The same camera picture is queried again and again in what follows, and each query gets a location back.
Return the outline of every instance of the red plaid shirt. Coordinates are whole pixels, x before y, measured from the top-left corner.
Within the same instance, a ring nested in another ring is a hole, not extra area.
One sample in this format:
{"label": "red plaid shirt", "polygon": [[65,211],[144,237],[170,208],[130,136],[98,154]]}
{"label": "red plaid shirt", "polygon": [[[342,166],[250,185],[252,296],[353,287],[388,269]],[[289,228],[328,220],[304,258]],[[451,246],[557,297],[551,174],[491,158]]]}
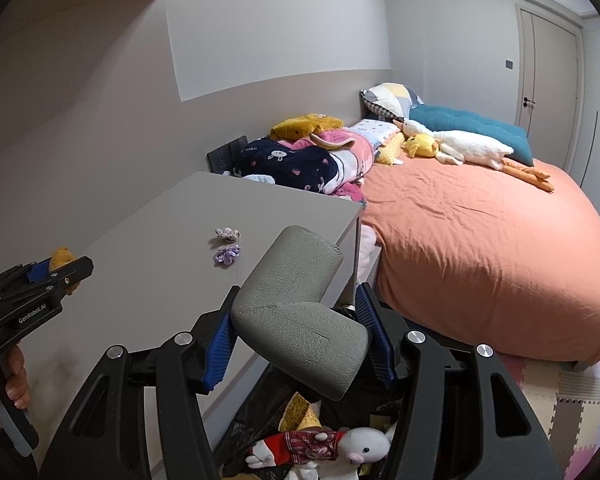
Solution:
{"label": "red plaid shirt", "polygon": [[[315,436],[325,433],[327,440],[316,440]],[[306,464],[312,460],[336,460],[338,457],[338,442],[344,435],[342,431],[325,431],[313,428],[302,431],[287,431],[286,447],[291,455],[292,464]]]}

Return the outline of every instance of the orange bed sheet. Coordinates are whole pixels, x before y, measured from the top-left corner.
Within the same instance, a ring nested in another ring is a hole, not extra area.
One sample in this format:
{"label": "orange bed sheet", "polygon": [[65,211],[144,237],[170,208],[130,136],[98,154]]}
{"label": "orange bed sheet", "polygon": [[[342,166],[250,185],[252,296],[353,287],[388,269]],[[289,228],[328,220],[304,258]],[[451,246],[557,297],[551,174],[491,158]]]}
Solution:
{"label": "orange bed sheet", "polygon": [[600,216],[562,170],[548,194],[480,166],[374,164],[363,222],[378,233],[382,298],[468,344],[600,360]]}

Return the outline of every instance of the flower hair clip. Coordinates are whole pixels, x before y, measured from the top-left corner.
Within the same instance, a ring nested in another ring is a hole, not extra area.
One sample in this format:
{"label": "flower hair clip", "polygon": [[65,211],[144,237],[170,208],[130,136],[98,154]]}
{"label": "flower hair clip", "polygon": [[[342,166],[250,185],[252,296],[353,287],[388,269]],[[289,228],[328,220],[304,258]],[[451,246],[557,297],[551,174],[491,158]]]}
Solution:
{"label": "flower hair clip", "polygon": [[216,235],[218,238],[222,238],[225,242],[229,242],[230,244],[236,243],[238,238],[240,238],[240,231],[238,229],[231,229],[230,227],[225,227],[224,229],[216,229]]}
{"label": "flower hair clip", "polygon": [[214,256],[214,260],[217,264],[223,264],[226,266],[230,266],[235,259],[240,256],[240,246],[234,245],[223,245],[218,248],[218,252],[216,256]]}

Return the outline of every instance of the teal cushion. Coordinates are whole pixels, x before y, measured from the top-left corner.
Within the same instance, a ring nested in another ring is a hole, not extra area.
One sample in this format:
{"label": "teal cushion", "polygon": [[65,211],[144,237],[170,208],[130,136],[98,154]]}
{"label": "teal cushion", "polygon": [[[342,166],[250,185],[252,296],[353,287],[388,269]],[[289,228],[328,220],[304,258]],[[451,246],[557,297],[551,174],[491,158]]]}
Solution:
{"label": "teal cushion", "polygon": [[409,118],[432,132],[461,130],[491,137],[513,148],[513,153],[509,155],[513,160],[526,166],[534,164],[526,132],[518,126],[488,119],[473,112],[431,105],[416,106],[410,110]]}

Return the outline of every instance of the yellow plush duck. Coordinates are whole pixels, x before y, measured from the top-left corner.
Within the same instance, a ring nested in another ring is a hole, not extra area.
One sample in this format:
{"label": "yellow plush duck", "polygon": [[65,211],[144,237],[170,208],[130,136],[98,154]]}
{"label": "yellow plush duck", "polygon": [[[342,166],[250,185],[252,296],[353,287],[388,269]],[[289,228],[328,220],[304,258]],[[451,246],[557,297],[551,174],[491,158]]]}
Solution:
{"label": "yellow plush duck", "polygon": [[[70,264],[74,260],[74,254],[67,247],[58,247],[51,255],[51,260],[49,260],[49,273]],[[72,295],[78,285],[80,285],[80,282],[74,283],[72,286],[67,287],[64,293],[68,296]]]}
{"label": "yellow plush duck", "polygon": [[404,149],[410,158],[425,156],[433,158],[438,154],[438,143],[436,139],[427,134],[417,134],[409,137],[404,143]]}

